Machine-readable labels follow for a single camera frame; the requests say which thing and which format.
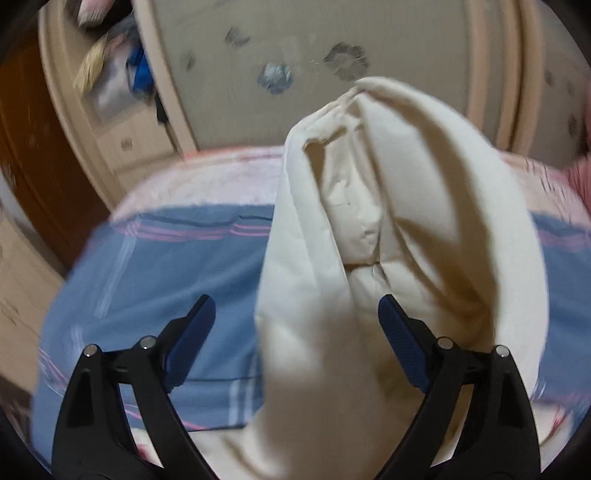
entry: drawer handle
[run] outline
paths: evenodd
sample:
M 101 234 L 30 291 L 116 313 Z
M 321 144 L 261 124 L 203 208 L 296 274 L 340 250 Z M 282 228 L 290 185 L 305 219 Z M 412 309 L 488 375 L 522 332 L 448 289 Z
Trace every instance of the drawer handle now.
M 121 140 L 121 149 L 124 152 L 128 152 L 131 149 L 133 149 L 134 147 L 134 143 L 131 141 L 130 138 L 124 138 L 123 140 Z

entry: clothing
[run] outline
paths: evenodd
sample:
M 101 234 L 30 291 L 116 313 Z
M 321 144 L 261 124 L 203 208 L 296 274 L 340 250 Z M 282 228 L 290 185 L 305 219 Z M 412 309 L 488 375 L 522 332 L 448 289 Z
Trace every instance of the clothing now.
M 104 35 L 90 48 L 82 60 L 82 64 L 74 78 L 74 91 L 79 96 L 90 92 L 99 79 L 105 64 L 106 46 L 107 35 Z
M 533 391 L 547 289 L 508 167 L 446 105 L 368 78 L 286 140 L 255 314 L 265 403 L 241 432 L 191 434 L 220 478 L 379 472 L 422 399 L 379 327 L 385 293 L 464 348 L 507 345 Z
M 82 0 L 78 10 L 78 25 L 82 28 L 100 25 L 114 3 L 115 0 Z
M 148 57 L 142 46 L 136 47 L 127 60 L 127 65 L 135 67 L 135 76 L 131 85 L 132 92 L 151 95 L 154 92 L 154 79 L 148 64 Z

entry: drawer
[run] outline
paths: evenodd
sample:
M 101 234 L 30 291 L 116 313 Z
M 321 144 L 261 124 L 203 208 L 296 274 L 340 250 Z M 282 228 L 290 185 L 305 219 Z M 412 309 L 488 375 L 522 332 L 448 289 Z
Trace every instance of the drawer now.
M 174 154 L 174 145 L 156 120 L 154 108 L 144 108 L 111 127 L 97 139 L 111 171 Z

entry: cabinet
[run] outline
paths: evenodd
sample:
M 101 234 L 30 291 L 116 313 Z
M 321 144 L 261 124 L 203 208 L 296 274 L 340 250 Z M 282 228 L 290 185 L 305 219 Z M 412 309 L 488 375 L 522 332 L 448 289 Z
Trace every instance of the cabinet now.
M 165 160 L 180 158 L 177 136 L 158 124 L 153 105 L 136 102 L 106 121 L 92 102 L 76 95 L 73 79 L 97 39 L 75 26 L 64 10 L 65 3 L 51 0 L 40 12 L 45 76 L 70 145 L 96 192 L 112 210 L 133 184 L 130 178 L 141 177 L 148 166 L 164 166 Z

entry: wooden furniture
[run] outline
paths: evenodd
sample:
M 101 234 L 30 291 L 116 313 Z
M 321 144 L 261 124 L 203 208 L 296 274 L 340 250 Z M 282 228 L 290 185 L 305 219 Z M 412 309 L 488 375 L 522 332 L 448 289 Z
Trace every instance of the wooden furniture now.
M 160 29 L 200 148 L 282 144 L 302 117 L 372 75 L 440 98 L 508 144 L 519 86 L 515 2 L 138 0 L 135 10 L 141 25 Z M 291 83 L 273 94 L 261 77 L 280 66 Z
M 63 279 L 0 215 L 0 376 L 33 393 L 43 319 Z
M 41 55 L 51 97 L 82 168 L 112 210 L 146 171 L 179 158 L 174 133 L 158 125 L 155 107 L 137 102 L 104 122 L 72 83 L 84 55 L 97 40 L 79 30 L 53 0 L 40 12 Z
M 109 212 L 64 136 L 35 24 L 0 65 L 0 168 L 28 220 L 69 268 Z
M 562 167 L 581 146 L 591 68 L 548 5 L 532 0 L 520 4 L 524 75 L 511 150 Z
M 589 67 L 541 0 L 135 0 L 174 152 L 145 108 L 101 125 L 73 93 L 94 38 L 69 22 L 64 1 L 40 18 L 46 75 L 109 208 L 182 155 L 282 144 L 297 121 L 367 75 L 440 98 L 501 150 L 561 166 L 579 143 Z

